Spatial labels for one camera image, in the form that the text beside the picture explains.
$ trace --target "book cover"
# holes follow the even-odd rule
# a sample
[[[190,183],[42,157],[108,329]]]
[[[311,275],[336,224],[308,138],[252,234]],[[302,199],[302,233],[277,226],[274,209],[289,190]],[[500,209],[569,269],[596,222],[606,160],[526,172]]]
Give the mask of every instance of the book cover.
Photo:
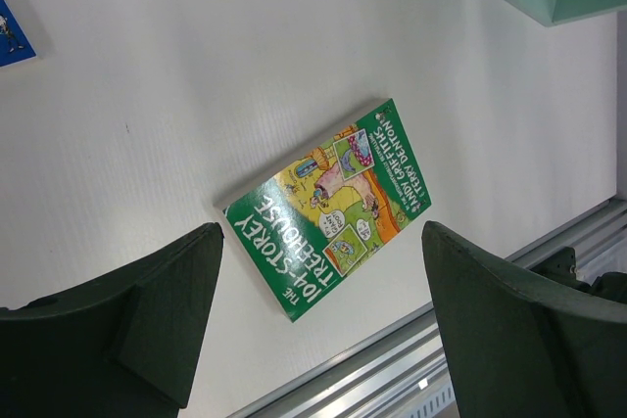
[[[4,0],[0,0],[0,68],[34,58],[35,52]]]
[[[223,211],[295,321],[430,205],[388,100]]]

